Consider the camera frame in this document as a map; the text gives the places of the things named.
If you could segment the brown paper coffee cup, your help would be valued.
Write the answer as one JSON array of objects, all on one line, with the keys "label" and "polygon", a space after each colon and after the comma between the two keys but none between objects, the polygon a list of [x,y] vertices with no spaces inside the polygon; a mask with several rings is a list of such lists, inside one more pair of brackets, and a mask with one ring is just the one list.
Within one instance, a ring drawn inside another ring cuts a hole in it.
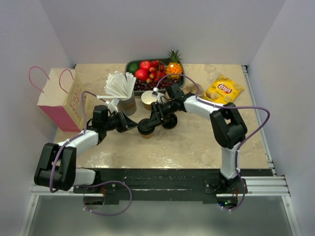
[{"label": "brown paper coffee cup", "polygon": [[153,136],[153,133],[150,133],[150,134],[141,134],[141,137],[144,138],[144,139],[149,139]]}]

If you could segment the black coffee cup lid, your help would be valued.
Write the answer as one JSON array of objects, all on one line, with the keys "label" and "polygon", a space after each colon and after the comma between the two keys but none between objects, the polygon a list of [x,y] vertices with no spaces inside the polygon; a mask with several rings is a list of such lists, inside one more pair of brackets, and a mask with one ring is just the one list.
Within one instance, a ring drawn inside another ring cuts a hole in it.
[{"label": "black coffee cup lid", "polygon": [[149,118],[144,118],[140,120],[140,122],[138,123],[137,129],[141,135],[151,135],[154,132],[155,127],[149,126],[149,123],[150,123]]}]

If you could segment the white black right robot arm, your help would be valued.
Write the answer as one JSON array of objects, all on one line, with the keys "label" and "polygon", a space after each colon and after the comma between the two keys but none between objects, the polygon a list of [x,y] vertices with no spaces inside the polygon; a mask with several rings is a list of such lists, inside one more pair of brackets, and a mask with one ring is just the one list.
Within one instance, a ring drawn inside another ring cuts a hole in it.
[{"label": "white black right robot arm", "polygon": [[151,103],[151,116],[139,122],[139,133],[149,136],[159,125],[165,129],[174,128],[178,122],[177,111],[196,114],[210,121],[215,140],[221,146],[222,164],[218,179],[209,186],[217,192],[231,193],[241,180],[239,145],[248,131],[239,111],[233,103],[209,103],[193,93],[184,93],[178,85],[172,85],[166,91],[170,100]]}]

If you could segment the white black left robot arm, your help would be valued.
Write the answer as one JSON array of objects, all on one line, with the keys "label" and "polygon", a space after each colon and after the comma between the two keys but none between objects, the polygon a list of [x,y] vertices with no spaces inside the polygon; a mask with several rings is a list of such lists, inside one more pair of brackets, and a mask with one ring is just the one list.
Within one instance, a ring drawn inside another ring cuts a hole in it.
[{"label": "white black left robot arm", "polygon": [[122,111],[109,113],[107,106],[95,106],[85,130],[63,142],[44,145],[34,174],[34,183],[50,188],[52,193],[82,185],[91,193],[98,192],[102,187],[101,179],[96,177],[96,171],[77,168],[77,156],[99,145],[107,132],[117,130],[123,133],[137,126]]}]

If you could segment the pink white paper bag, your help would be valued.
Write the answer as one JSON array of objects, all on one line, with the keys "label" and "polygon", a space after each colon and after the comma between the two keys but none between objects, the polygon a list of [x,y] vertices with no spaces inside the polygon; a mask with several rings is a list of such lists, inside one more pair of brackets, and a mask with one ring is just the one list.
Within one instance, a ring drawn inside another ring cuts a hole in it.
[{"label": "pink white paper bag", "polygon": [[31,85],[41,92],[37,105],[63,132],[79,132],[84,128],[84,115],[90,104],[78,74],[74,69],[52,68],[43,88]]}]

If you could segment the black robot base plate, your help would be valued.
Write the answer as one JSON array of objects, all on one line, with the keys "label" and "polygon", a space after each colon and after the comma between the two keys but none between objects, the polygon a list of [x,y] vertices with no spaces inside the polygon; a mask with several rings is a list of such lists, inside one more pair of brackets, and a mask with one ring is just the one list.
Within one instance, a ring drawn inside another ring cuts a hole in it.
[{"label": "black robot base plate", "polygon": [[185,201],[216,204],[218,194],[247,192],[239,181],[227,191],[209,185],[218,179],[219,169],[117,169],[96,168],[93,187],[75,187],[75,194],[101,194],[104,183],[106,204],[119,201]]}]

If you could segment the brown pulp cup carrier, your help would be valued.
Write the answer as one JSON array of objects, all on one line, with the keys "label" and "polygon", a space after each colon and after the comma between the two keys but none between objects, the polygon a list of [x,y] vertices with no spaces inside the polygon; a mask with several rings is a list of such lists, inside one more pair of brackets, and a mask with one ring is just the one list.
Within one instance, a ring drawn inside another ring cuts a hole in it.
[{"label": "brown pulp cup carrier", "polygon": [[202,97],[204,95],[204,89],[200,84],[194,85],[187,85],[183,88],[183,92],[185,94],[187,93],[193,93],[193,94],[197,94],[199,97]]}]

